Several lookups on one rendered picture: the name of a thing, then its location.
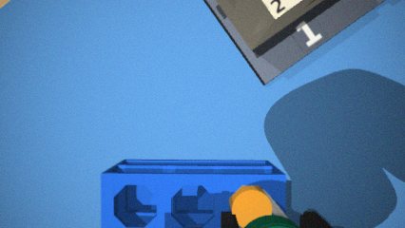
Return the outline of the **blue table mat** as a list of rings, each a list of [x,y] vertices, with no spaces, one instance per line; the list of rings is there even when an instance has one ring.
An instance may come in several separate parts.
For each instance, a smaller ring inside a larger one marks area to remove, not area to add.
[[[405,0],[267,84],[203,0],[10,0],[0,228],[101,228],[122,160],[270,161],[298,227],[405,228]]]

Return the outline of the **blue tube rack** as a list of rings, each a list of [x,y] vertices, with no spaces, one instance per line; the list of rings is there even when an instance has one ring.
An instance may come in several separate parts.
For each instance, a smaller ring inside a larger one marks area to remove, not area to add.
[[[285,214],[286,175],[270,161],[122,160],[101,173],[101,228],[221,228],[243,185]]]

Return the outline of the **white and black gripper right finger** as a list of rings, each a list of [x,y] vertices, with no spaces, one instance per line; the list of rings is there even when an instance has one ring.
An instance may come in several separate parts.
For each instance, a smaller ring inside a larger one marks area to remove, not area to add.
[[[299,217],[299,228],[333,228],[316,212],[304,212]]]

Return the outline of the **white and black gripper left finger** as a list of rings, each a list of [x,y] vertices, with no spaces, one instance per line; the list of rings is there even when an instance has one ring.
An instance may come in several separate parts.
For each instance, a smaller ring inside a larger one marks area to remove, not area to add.
[[[221,228],[240,228],[236,214],[232,214],[232,212],[222,212]]]

